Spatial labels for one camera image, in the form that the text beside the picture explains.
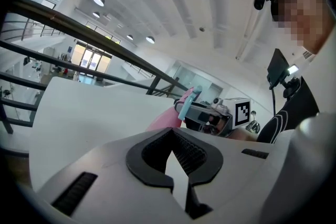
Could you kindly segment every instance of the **ceiling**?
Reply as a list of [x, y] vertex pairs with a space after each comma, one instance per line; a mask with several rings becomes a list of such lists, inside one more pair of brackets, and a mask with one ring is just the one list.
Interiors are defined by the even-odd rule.
[[[75, 5], [94, 19], [92, 13], [100, 12], [98, 21], [107, 30], [124, 38], [131, 34], [137, 46], [152, 46], [179, 60], [192, 54], [195, 62], [215, 53], [263, 78], [276, 47], [289, 62], [303, 52], [290, 38], [279, 38], [269, 8], [257, 12], [253, 0], [106, 0], [104, 7], [75, 0]], [[145, 41], [148, 35], [155, 45]]]

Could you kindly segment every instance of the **blue object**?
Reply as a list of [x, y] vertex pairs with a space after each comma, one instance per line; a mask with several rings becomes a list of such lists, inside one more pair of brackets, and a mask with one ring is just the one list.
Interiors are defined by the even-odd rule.
[[198, 94], [202, 92], [202, 86], [197, 86], [193, 92], [187, 97], [187, 99], [184, 101], [184, 105], [179, 113], [178, 118], [182, 121], [184, 120], [192, 102], [197, 97]]

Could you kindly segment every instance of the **pink object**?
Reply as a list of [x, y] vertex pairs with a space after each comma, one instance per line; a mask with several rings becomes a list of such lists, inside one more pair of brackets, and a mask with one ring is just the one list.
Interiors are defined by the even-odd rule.
[[[184, 102], [185, 99], [193, 92], [194, 87], [187, 90], [179, 101]], [[152, 123], [148, 126], [146, 131], [153, 131], [166, 127], [181, 127], [182, 121], [178, 119], [178, 112], [174, 107], [171, 107], [160, 114]]]

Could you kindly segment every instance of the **railing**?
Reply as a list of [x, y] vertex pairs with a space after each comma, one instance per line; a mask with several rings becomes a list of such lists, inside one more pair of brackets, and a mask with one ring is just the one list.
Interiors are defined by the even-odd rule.
[[141, 75], [143, 75], [145, 78], [152, 78], [154, 75], [153, 74], [150, 74], [149, 72], [147, 72], [147, 71], [145, 71], [145, 70], [143, 70], [143, 69], [141, 69], [140, 67], [137, 67], [137, 66], [135, 66], [135, 65], [132, 65], [131, 63], [129, 63], [129, 62], [126, 62], [125, 61], [125, 63], [126, 64], [128, 64], [131, 68], [133, 68], [135, 71], [137, 71], [139, 74], [141, 74]]
[[[24, 24], [24, 28], [18, 26], [18, 24]], [[41, 24], [34, 20], [27, 19], [24, 20], [8, 20], [4, 21], [2, 31], [0, 32], [0, 39], [2, 40], [13, 40], [13, 39], [21, 39], [32, 37], [34, 35], [42, 36], [52, 36], [52, 35], [65, 35], [65, 33], [61, 31], [55, 31], [54, 28], [51, 28], [47, 25]]]
[[[53, 64], [59, 67], [68, 68], [70, 70], [74, 70], [77, 72], [84, 72], [86, 74], [93, 75], [94, 77], [97, 77], [97, 78], [103, 78], [106, 80], [111, 80], [111, 81], [127, 84], [130, 86], [146, 89], [147, 90], [146, 94], [149, 94], [149, 95], [153, 95], [153, 93], [155, 93], [155, 95], [157, 95], [158, 93], [161, 93], [161, 94], [166, 94], [167, 96], [175, 95], [177, 97], [180, 97], [180, 95], [178, 94], [172, 94], [171, 90], [174, 87], [178, 87], [182, 90], [187, 90], [185, 86], [178, 83], [176, 80], [169, 77], [167, 74], [163, 73], [162, 71], [152, 66], [148, 62], [144, 61], [140, 57], [129, 52], [128, 50], [124, 49], [120, 45], [114, 43], [112, 40], [109, 40], [105, 38], [104, 36], [101, 36], [99, 33], [94, 32], [88, 27], [85, 27], [84, 25], [79, 24], [78, 22], [72, 20], [71, 18], [63, 14], [60, 14], [59, 12], [56, 12], [50, 8], [47, 8], [41, 4], [38, 4], [30, 0], [14, 0], [12, 6], [10, 7], [10, 12], [29, 17], [32, 20], [43, 22], [45, 24], [44, 28], [46, 26], [53, 27], [54, 28], [53, 32], [55, 29], [57, 29], [60, 33], [62, 31], [63, 33], [66, 33], [75, 38], [78, 38], [87, 43], [90, 43], [97, 48], [101, 48], [107, 51], [108, 53], [111, 53], [129, 62], [131, 65], [137, 66], [138, 68], [143, 69], [145, 72], [150, 72], [151, 74], [153, 74], [153, 76], [155, 76], [155, 78], [152, 84], [148, 87], [148, 86], [145, 86], [139, 83], [127, 81], [127, 80], [124, 80], [118, 77], [114, 77], [109, 74], [101, 73], [95, 70], [91, 70], [91, 69], [84, 68], [78, 65], [74, 65], [71, 62], [62, 61], [57, 58], [51, 57], [49, 55], [41, 54], [34, 50], [30, 50], [28, 48], [22, 47], [20, 45], [11, 44], [6, 40], [0, 40], [0, 47], [4, 49], [19, 53], [21, 55], [29, 56], [31, 58], [35, 58], [37, 60], [41, 60], [41, 61]], [[34, 89], [38, 89], [42, 91], [45, 91], [47, 89], [47, 85], [45, 84], [22, 79], [22, 78], [12, 76], [4, 72], [0, 72], [0, 79], [9, 81], [11, 83], [15, 83], [21, 86], [26, 86], [26, 87], [30, 87], [30, 88], [34, 88]], [[161, 79], [171, 83], [169, 88], [166, 87], [164, 88], [164, 90], [155, 88], [157, 87], [157, 84], [159, 83]], [[0, 120], [3, 122], [7, 133], [13, 134], [13, 129], [12, 129], [11, 124], [21, 125], [25, 127], [33, 126], [33, 123], [31, 121], [23, 121], [19, 119], [17, 120], [17, 119], [9, 118], [6, 115], [4, 105], [12, 106], [12, 107], [24, 109], [24, 110], [31, 110], [31, 111], [37, 111], [38, 106], [23, 103], [23, 102], [17, 102], [14, 100], [9, 100], [9, 99], [0, 97]]]

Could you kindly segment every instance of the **table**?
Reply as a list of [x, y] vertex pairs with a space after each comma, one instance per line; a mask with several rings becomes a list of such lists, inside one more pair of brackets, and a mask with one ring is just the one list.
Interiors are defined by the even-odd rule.
[[39, 104], [29, 145], [34, 191], [98, 145], [144, 132], [170, 98], [54, 77]]

